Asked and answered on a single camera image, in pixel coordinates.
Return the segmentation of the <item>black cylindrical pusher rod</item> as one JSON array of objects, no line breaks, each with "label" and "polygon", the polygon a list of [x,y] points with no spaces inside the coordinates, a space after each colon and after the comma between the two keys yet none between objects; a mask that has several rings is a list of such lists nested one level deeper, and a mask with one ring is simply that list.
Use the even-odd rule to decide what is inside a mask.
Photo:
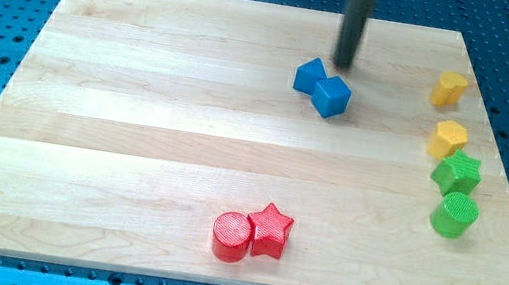
[{"label": "black cylindrical pusher rod", "polygon": [[366,22],[377,0],[347,0],[341,20],[333,63],[337,68],[349,69],[359,48]]}]

